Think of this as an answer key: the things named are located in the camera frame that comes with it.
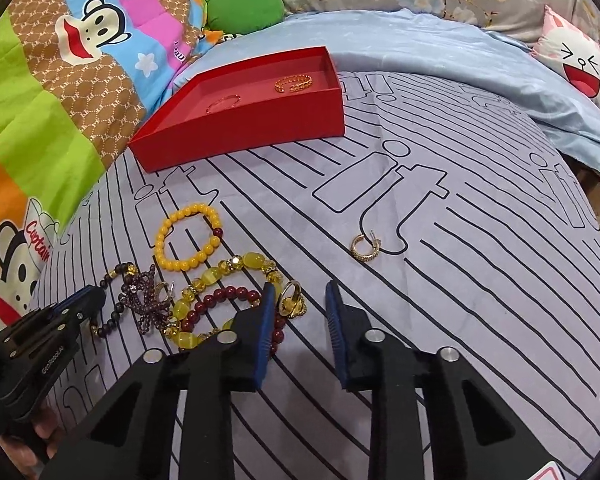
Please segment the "left hand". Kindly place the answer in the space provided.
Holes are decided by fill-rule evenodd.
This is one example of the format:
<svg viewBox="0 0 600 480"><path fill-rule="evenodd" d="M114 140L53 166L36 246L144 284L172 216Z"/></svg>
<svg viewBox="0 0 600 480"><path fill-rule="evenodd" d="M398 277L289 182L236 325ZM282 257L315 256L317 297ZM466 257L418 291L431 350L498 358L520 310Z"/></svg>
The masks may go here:
<svg viewBox="0 0 600 480"><path fill-rule="evenodd" d="M60 442L66 435L64 428L60 426L56 412L46 404L42 404L32 413L31 421L26 422L24 428L34 431L36 434L34 444L44 446L49 460L57 453ZM1 436L0 447L23 478L28 480L40 478L43 467L41 450L32 450L26 440L14 434Z"/></svg>

